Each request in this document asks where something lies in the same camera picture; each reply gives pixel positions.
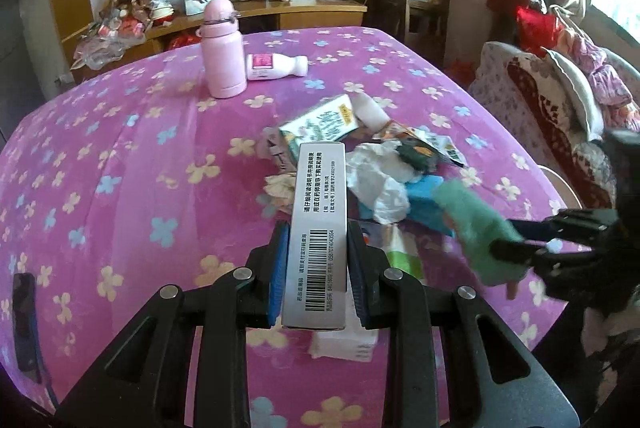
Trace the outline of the green wrapper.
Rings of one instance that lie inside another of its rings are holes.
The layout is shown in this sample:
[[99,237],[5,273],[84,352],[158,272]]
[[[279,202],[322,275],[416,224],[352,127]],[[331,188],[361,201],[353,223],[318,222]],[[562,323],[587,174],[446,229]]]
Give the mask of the green wrapper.
[[449,179],[434,191],[433,200],[454,230],[469,267],[485,286],[519,282],[526,277],[526,266],[499,260],[490,252],[493,241],[520,243],[524,237],[474,191],[457,179]]

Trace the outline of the blue foil snack packet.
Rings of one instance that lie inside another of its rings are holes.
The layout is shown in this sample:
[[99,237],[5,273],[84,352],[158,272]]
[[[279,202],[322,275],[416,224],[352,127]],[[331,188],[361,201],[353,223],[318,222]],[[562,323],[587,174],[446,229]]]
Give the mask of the blue foil snack packet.
[[360,217],[389,226],[410,220],[452,237],[435,202],[435,191],[444,178],[427,175],[416,182],[400,182],[385,174],[373,174],[358,181],[347,181],[347,188],[358,200]]

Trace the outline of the dark snack wrapper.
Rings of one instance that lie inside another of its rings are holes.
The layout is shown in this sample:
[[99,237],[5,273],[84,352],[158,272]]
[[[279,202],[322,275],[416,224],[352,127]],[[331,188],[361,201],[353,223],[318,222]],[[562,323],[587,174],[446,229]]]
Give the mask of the dark snack wrapper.
[[402,138],[396,152],[402,162],[423,175],[434,174],[442,159],[437,151],[414,138]]

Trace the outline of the white tissue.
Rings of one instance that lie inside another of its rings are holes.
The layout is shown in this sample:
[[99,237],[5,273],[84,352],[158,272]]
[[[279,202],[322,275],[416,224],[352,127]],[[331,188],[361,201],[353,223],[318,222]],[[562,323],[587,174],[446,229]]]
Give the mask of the white tissue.
[[360,143],[346,154],[346,185],[381,225],[403,221],[410,204],[406,185],[423,175],[400,158],[399,140]]

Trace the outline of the grey barcode carton box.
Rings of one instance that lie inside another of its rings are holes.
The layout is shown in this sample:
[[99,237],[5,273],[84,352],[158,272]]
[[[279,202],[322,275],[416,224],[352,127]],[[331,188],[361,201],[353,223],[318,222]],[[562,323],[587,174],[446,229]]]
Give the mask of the grey barcode carton box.
[[347,295],[345,146],[300,146],[292,209],[282,325],[343,330]]

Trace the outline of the printed white orange wrapper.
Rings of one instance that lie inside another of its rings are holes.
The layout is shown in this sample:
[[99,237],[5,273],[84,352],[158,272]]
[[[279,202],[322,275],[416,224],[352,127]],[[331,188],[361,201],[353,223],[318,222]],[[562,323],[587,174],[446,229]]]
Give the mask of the printed white orange wrapper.
[[456,165],[457,167],[465,167],[466,165],[465,156],[449,136],[437,135],[437,133],[431,133],[430,131],[390,121],[381,130],[377,131],[373,135],[373,138],[379,141],[397,140],[399,143],[402,138],[414,138],[437,151],[442,158],[440,163],[448,163]]

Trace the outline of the red patterned blanket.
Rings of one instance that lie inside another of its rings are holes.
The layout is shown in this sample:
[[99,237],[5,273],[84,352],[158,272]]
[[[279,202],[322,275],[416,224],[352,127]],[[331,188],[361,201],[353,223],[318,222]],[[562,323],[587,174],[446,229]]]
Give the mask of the red patterned blanket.
[[535,55],[521,52],[506,63],[506,74],[533,115],[541,164],[562,175],[585,207],[610,208],[615,178],[608,157],[596,141],[588,141],[573,103],[555,70]]

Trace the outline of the small white box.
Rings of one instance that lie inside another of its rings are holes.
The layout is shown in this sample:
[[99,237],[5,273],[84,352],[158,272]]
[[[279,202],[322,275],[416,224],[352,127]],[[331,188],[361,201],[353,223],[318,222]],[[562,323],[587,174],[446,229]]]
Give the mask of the small white box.
[[372,361],[378,344],[378,330],[366,330],[357,317],[354,298],[348,293],[345,303],[344,330],[317,330],[312,333],[309,356],[359,363]]

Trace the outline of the pink clothes pile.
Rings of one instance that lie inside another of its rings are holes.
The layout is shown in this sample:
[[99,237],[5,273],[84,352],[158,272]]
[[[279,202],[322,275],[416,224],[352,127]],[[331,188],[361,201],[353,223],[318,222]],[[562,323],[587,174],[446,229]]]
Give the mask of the pink clothes pile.
[[598,46],[558,5],[550,7],[558,22],[558,51],[585,77],[606,128],[639,131],[639,71],[614,51]]

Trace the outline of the white pillow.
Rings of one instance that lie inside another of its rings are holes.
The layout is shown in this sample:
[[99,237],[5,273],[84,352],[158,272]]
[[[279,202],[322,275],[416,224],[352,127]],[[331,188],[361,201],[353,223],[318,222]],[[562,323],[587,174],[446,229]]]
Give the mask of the white pillow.
[[601,140],[604,133],[604,118],[585,74],[573,61],[558,51],[547,49],[546,61],[555,70],[561,85],[570,97],[587,140]]

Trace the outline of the floral covered sofa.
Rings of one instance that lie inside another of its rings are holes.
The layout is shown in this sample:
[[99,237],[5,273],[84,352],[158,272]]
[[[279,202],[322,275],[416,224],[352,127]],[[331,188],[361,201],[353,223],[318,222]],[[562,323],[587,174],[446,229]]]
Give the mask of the floral covered sofa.
[[589,96],[588,76],[570,56],[589,35],[556,5],[559,44],[536,55],[487,42],[469,93],[512,133],[534,160],[564,177],[587,207],[615,203],[615,178],[598,142],[612,117]]

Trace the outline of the orange red floor bag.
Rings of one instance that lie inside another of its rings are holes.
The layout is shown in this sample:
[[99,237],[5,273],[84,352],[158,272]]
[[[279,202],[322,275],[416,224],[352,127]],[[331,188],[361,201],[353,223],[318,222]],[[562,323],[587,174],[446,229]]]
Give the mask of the orange red floor bag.
[[454,60],[444,72],[460,87],[467,89],[475,80],[475,64],[469,61]]

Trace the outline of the green white milk carton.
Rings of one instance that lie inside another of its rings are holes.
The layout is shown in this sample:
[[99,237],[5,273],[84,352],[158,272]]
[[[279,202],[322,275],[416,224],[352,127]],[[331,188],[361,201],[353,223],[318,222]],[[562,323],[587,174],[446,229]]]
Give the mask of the green white milk carton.
[[352,101],[343,94],[321,102],[278,130],[288,151],[297,159],[303,143],[339,141],[357,128]]

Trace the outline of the white pink-label plastic bottle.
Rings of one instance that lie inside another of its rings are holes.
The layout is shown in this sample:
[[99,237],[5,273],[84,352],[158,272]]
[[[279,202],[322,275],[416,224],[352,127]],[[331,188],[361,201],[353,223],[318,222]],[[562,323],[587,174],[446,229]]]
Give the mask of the white pink-label plastic bottle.
[[249,81],[271,81],[288,76],[302,77],[308,73],[308,58],[281,54],[251,54],[246,57],[245,71]]

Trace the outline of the pink thermos bottle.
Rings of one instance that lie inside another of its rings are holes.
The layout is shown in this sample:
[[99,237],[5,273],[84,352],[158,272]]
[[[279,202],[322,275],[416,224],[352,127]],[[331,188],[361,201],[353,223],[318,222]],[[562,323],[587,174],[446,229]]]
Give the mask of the pink thermos bottle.
[[238,96],[247,86],[239,13],[230,0],[212,0],[203,18],[198,35],[209,92],[218,99]]

